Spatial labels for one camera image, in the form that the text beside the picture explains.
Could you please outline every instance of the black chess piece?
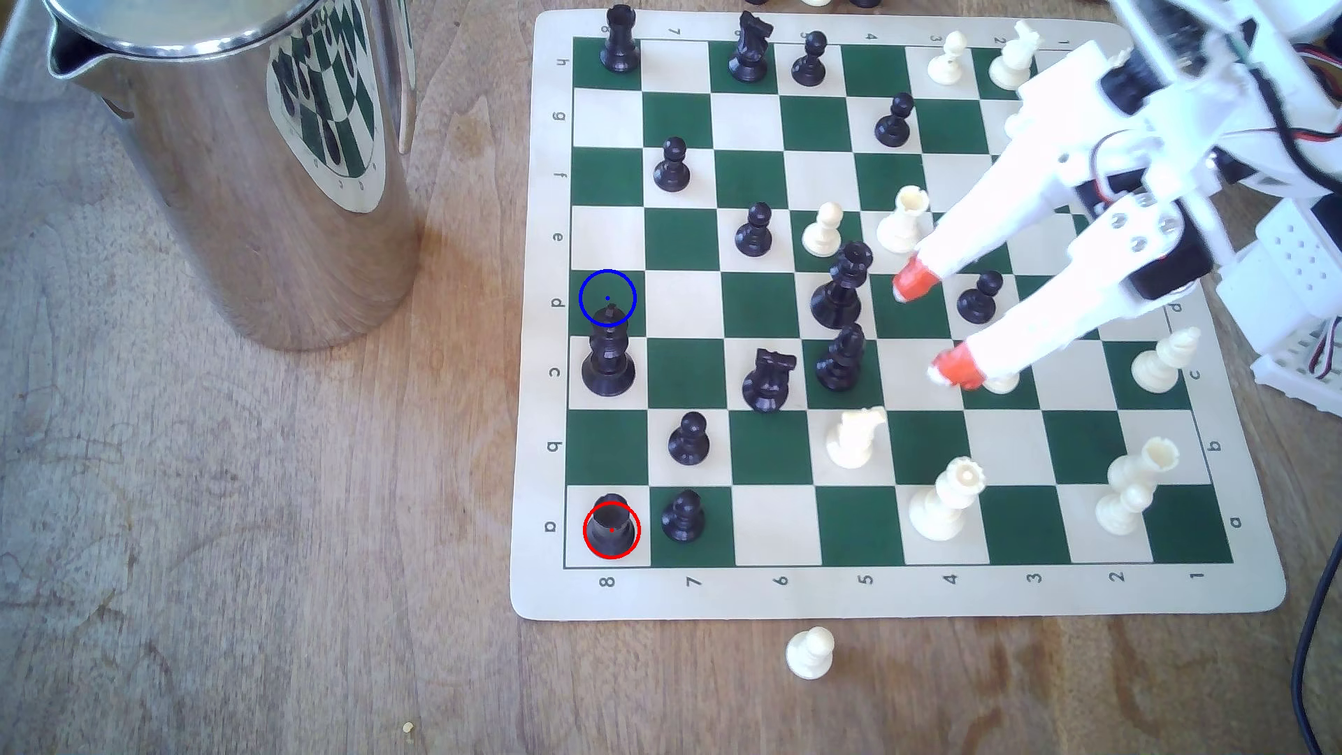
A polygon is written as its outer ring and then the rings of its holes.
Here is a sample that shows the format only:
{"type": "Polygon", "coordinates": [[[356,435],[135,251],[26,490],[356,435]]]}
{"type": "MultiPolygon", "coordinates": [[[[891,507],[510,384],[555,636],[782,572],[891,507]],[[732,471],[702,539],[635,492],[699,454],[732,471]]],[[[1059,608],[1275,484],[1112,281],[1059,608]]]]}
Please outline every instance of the black chess piece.
{"type": "Polygon", "coordinates": [[[605,25],[611,35],[601,48],[601,64],[611,72],[624,74],[639,67],[639,47],[633,44],[633,8],[623,3],[605,12],[605,25]]]}
{"type": "Polygon", "coordinates": [[[592,353],[582,359],[582,384],[599,397],[619,397],[633,385],[633,359],[629,358],[629,322],[613,303],[593,316],[603,325],[592,325],[588,345],[592,353]]]}
{"type": "Polygon", "coordinates": [[[765,52],[769,50],[769,35],[773,34],[773,24],[760,20],[750,11],[741,12],[741,40],[737,42],[737,51],[727,60],[727,70],[731,78],[742,83],[752,83],[769,74],[769,60],[765,52]]]}
{"type": "Polygon", "coordinates": [[[816,380],[831,392],[848,392],[858,385],[862,374],[862,355],[867,335],[856,322],[844,325],[839,337],[829,342],[825,355],[816,362],[816,380]]]}
{"type": "Polygon", "coordinates": [[[628,506],[629,502],[619,493],[607,493],[597,499],[586,527],[586,540],[593,551],[616,558],[625,555],[633,547],[639,528],[625,508],[628,506]]]}
{"type": "Polygon", "coordinates": [[[667,451],[678,464],[694,467],[709,456],[709,421],[696,412],[687,412],[680,426],[671,432],[667,451]]]}
{"type": "Polygon", "coordinates": [[[678,543],[691,543],[703,535],[705,520],[699,495],[690,489],[680,491],[662,510],[662,532],[678,543]]]}
{"type": "Polygon", "coordinates": [[[690,166],[684,164],[684,139],[674,135],[662,143],[663,160],[652,169],[652,182],[662,190],[682,190],[690,185],[690,166]]]}
{"type": "Polygon", "coordinates": [[[788,375],[796,366],[794,355],[756,349],[756,367],[741,385],[746,405],[762,414],[782,409],[788,401],[788,375]]]}
{"type": "Polygon", "coordinates": [[[769,231],[769,220],[773,211],[769,205],[757,201],[746,212],[746,223],[737,228],[737,249],[746,256],[761,256],[773,245],[773,232],[769,231]]]}
{"type": "Polygon", "coordinates": [[[858,321],[862,314],[858,287],[867,282],[871,259],[870,245],[862,241],[843,244],[839,262],[829,267],[831,280],[811,294],[811,314],[816,322],[837,330],[858,321]]]}
{"type": "Polygon", "coordinates": [[[807,35],[807,54],[792,63],[792,80],[801,86],[820,86],[825,80],[825,64],[820,56],[825,54],[825,32],[813,31],[807,35]]]}

